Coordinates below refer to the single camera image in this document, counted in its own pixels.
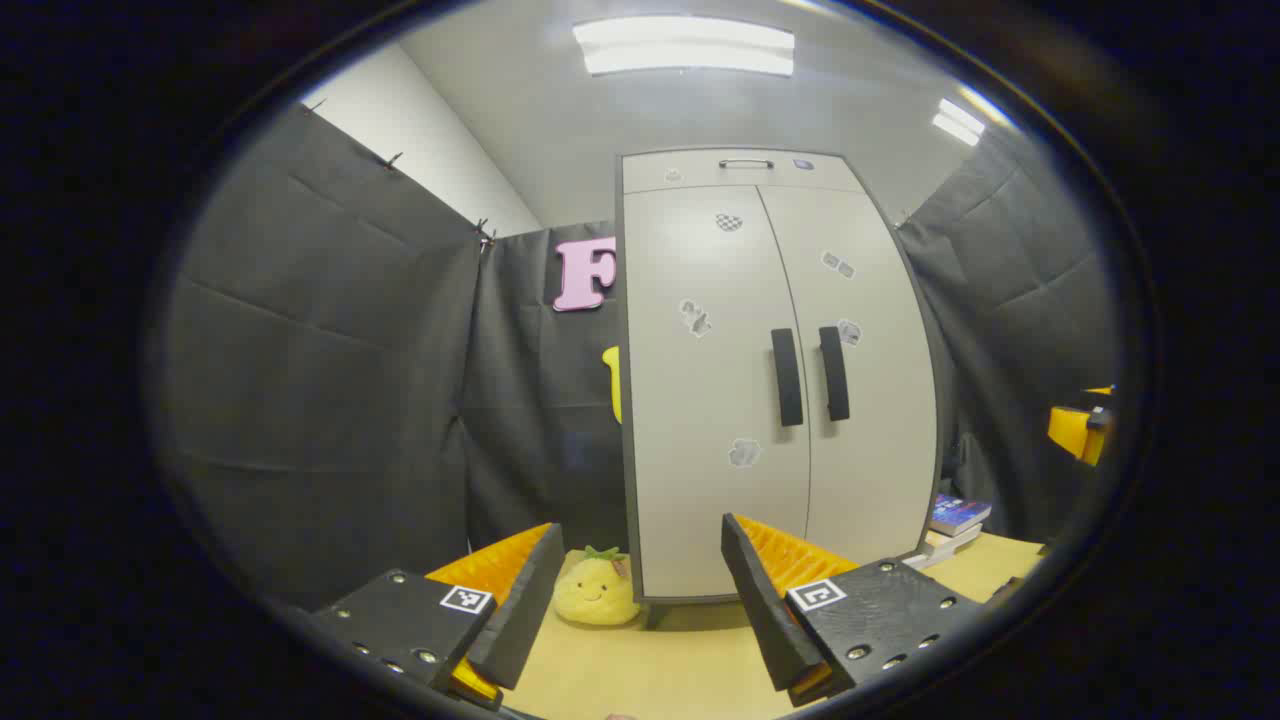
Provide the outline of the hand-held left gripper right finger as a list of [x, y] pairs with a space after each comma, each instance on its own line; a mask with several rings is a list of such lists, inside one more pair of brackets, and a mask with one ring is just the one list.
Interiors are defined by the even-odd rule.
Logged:
[[859, 565], [741, 514], [722, 556], [773, 687], [795, 707], [876, 698], [984, 615], [899, 559]]

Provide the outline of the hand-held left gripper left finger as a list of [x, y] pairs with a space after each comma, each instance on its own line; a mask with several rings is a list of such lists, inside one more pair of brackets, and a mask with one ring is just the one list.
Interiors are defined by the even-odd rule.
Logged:
[[392, 569], [310, 626], [374, 673], [497, 711], [532, 651], [564, 559], [562, 527], [544, 523], [431, 571]]

